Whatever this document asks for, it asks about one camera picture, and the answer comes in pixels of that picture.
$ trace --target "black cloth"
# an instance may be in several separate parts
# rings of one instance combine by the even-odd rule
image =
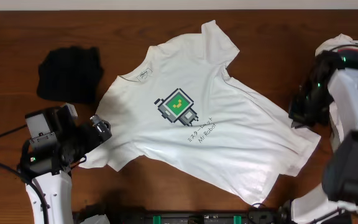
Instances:
[[[81,47],[60,48],[49,52],[39,65],[37,94],[46,100],[93,103],[103,76],[99,50]]]

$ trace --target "t-shirt sleeve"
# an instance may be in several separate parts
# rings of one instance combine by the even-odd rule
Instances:
[[[228,66],[240,50],[230,38],[216,25],[215,21],[201,26],[204,44],[204,57],[212,64]]]

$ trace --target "wood grain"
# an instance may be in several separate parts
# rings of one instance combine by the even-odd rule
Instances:
[[[358,11],[50,11],[0,12],[0,133],[25,123],[26,113],[61,105],[37,97],[37,68],[50,50],[97,46],[105,70],[100,99],[117,75],[130,72],[148,46],[217,24],[241,50],[231,76],[287,110],[291,96],[308,74],[314,50],[341,33],[358,40]],[[82,121],[94,105],[75,105]],[[298,177],[280,176],[266,200],[278,207],[304,195],[321,180],[331,156],[329,130]],[[15,167],[23,129],[0,139],[0,162]],[[73,171],[72,208],[108,202],[116,209],[197,211],[244,210],[240,198],[180,172],[163,162],[140,157],[116,172],[109,167]],[[24,184],[0,169],[0,223],[32,223]]]

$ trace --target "t-shirt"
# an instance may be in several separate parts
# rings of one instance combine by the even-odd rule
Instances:
[[[279,174],[298,174],[320,136],[290,128],[284,110],[229,76],[239,49],[215,21],[201,30],[149,47],[116,78],[96,111],[112,137],[80,166],[120,170],[145,155],[261,202]]]

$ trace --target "robot graphic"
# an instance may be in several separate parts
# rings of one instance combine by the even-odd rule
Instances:
[[[179,120],[185,126],[192,126],[194,120],[198,121],[198,116],[191,107],[194,101],[180,88],[177,88],[171,95],[164,100],[158,99],[154,102],[156,105],[159,101],[161,104],[158,110],[162,113],[162,117],[175,123]]]

